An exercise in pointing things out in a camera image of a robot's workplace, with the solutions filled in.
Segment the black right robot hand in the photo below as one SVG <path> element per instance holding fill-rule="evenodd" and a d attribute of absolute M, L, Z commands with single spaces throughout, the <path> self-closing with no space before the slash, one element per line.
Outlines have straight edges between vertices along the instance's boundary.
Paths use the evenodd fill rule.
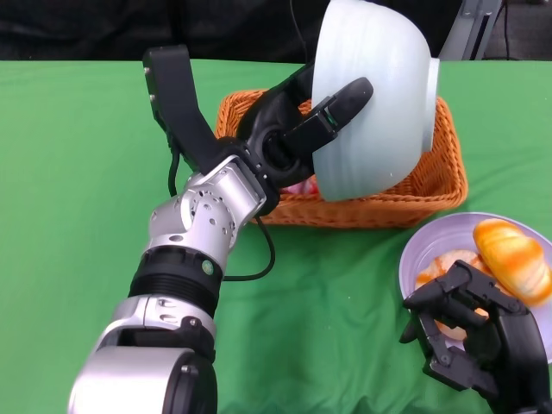
<path fill-rule="evenodd" d="M 456 261 L 403 301 L 411 319 L 400 341 L 417 340 L 423 372 L 475 390 L 494 413 L 549 413 L 549 364 L 536 319 L 487 274 Z"/>

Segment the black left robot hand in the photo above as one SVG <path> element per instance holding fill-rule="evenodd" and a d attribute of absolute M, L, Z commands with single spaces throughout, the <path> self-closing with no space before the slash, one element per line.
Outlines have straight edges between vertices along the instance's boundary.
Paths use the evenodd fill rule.
<path fill-rule="evenodd" d="M 323 98 L 304 115 L 299 106 L 311 99 L 313 75 L 311 61 L 264 92 L 238 125 L 236 138 L 257 154 L 260 166 L 278 188 L 311 177 L 313 154 L 332 142 L 373 95 L 372 84 L 360 77 Z"/>

